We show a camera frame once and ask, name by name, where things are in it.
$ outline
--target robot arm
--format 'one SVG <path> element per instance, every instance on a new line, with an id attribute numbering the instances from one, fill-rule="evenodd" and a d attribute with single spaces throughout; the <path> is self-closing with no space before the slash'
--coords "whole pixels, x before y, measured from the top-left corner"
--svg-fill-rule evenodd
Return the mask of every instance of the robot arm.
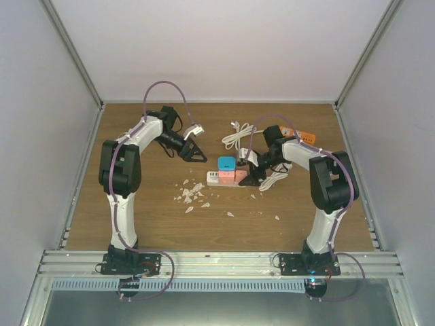
<path id="1" fill-rule="evenodd" d="M 141 184 L 141 162 L 140 156 L 145 148 L 152 142 L 157 141 L 165 151 L 170 149 L 176 151 L 178 156 L 187 162 L 206 162 L 207 158 L 200 150 L 198 145 L 190 138 L 190 135 L 198 135 L 203 132 L 200 125 L 193 125 L 188 128 L 184 136 L 172 130 L 175 121 L 179 119 L 177 112 L 172 107 L 163 107 L 161 111 L 148 111 L 147 119 L 142 117 L 139 123 L 123 137 L 115 141 L 105 141 L 101 151 L 99 183 L 103 186 L 104 192 L 110 203 L 112 237 L 109 246 L 109 257 L 105 260 L 106 266 L 116 268 L 102 268 L 102 273 L 108 274 L 130 274 L 132 268 L 137 265 L 137 259 L 129 252 L 118 237 L 115 229 L 115 207 L 117 226 L 121 237 L 125 243 L 134 249 L 137 249 L 137 235 L 134 225 L 133 204 L 136 191 Z M 114 197 L 109 190 L 109 174 L 111 162 L 114 156 L 115 148 L 122 144 L 116 157 L 113 172 L 113 190 L 116 196 L 116 205 Z"/>
<path id="2" fill-rule="evenodd" d="M 313 229 L 302 248 L 304 268 L 310 274 L 316 268 L 323 268 L 332 261 L 330 247 L 344 214 L 338 213 L 349 203 L 350 189 L 342 170 L 328 156 L 313 151 L 294 137 L 284 137 L 278 126 L 264 131 L 268 151 L 259 154 L 239 150 L 239 162 L 249 164 L 250 174 L 239 185 L 259 186 L 266 179 L 266 170 L 280 163 L 295 163 L 310 173 L 311 198 L 316 206 Z M 359 196 L 358 186 L 349 156 L 344 151 L 332 153 L 347 169 L 354 188 L 354 199 Z"/>

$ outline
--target black cable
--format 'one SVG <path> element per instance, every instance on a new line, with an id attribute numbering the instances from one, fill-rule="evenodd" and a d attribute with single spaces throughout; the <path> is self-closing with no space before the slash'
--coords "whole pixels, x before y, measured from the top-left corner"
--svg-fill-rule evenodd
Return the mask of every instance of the black cable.
<path id="1" fill-rule="evenodd" d="M 274 263 L 276 256 L 278 256 L 278 255 L 280 255 L 280 254 L 281 254 L 281 253 L 277 253 L 275 256 L 272 257 L 272 266 L 275 267 L 275 268 L 281 268 L 281 267 L 279 267 L 279 265 L 276 266 L 275 263 Z"/>
<path id="2" fill-rule="evenodd" d="M 100 266 L 100 267 L 102 268 L 102 267 L 103 267 L 103 263 L 99 263 L 99 264 L 95 265 L 95 268 L 94 268 L 94 269 L 95 269 L 95 272 L 97 272 L 98 274 L 101 274 L 101 268 L 100 268 L 99 271 L 97 270 L 97 267 L 98 267 L 98 266 Z"/>
<path id="3" fill-rule="evenodd" d="M 162 143 L 157 142 L 164 150 L 164 152 L 166 153 L 166 155 L 168 155 L 170 158 L 174 158 L 175 157 L 175 152 L 172 148 L 169 148 L 171 150 L 172 155 L 169 153 L 168 148 L 166 148 Z"/>
<path id="4" fill-rule="evenodd" d="M 271 168 L 271 170 L 273 171 L 273 172 L 276 172 L 276 173 L 287 173 L 288 172 L 288 167 L 287 166 L 285 166 L 285 165 L 283 165 L 283 167 L 284 167 L 284 171 L 276 171 L 274 168 Z"/>
<path id="5" fill-rule="evenodd" d="M 181 120 L 180 116 L 177 114 L 177 119 L 179 120 L 179 123 L 181 124 L 181 127 L 179 127 L 179 130 L 175 131 L 175 132 L 180 132 L 183 130 L 183 120 Z"/>

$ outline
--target wooden floor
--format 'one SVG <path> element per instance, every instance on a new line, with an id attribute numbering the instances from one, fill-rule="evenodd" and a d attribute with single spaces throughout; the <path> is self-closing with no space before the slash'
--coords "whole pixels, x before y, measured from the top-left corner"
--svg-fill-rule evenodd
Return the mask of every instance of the wooden floor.
<path id="1" fill-rule="evenodd" d="M 160 109 L 161 105 L 150 105 Z M 189 125 L 182 105 L 174 105 Z M 157 143 L 152 143 L 141 157 L 142 184 L 135 198 L 135 227 L 142 248 L 194 251 L 299 251 L 309 235 L 315 213 L 309 189 L 309 174 L 295 166 L 287 179 L 260 195 L 257 188 L 206 187 L 204 202 L 184 204 L 174 200 L 180 188 L 192 189 L 205 182 L 208 170 L 217 169 L 222 155 L 235 155 L 221 143 L 222 137 L 233 133 L 232 120 L 253 123 L 266 113 L 289 117 L 297 129 L 314 133 L 316 145 L 327 150 L 344 149 L 343 139 L 330 105 L 278 104 L 192 104 L 194 119 L 205 128 L 195 139 L 209 161 L 187 163 L 170 159 Z M 141 117 L 141 105 L 108 105 L 103 114 L 83 188 L 78 200 L 67 249 L 106 250 L 111 238 L 109 203 L 98 182 L 101 144 L 116 139 L 132 128 Z M 275 118 L 266 119 L 261 129 L 283 124 Z M 248 146 L 248 139 L 242 141 Z M 254 137 L 254 149 L 266 149 L 262 134 Z M 194 210 L 185 214 L 188 206 Z M 336 237 L 340 251 L 373 250 L 358 200 L 343 218 Z"/>

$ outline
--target white plug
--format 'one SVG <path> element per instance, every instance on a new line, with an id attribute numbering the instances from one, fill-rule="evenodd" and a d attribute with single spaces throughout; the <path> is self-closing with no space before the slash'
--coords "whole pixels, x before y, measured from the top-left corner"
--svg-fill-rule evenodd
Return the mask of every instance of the white plug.
<path id="1" fill-rule="evenodd" d="M 199 136 L 200 134 L 204 133 L 204 128 L 200 124 L 194 124 L 193 126 L 190 126 L 186 129 L 186 131 L 183 134 L 183 138 L 185 141 L 190 137 L 191 134 L 193 134 L 195 137 Z"/>

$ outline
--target power strip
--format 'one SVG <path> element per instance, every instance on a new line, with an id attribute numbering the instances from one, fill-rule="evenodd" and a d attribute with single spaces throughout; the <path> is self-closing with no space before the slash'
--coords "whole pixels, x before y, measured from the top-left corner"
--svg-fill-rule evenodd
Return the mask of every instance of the power strip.
<path id="1" fill-rule="evenodd" d="M 218 171 L 209 171 L 207 172 L 207 185 L 209 186 L 218 186 L 218 187 L 237 187 L 244 188 L 244 185 L 238 185 L 237 183 L 232 183 L 230 185 L 224 185 L 219 183 L 219 172 Z"/>

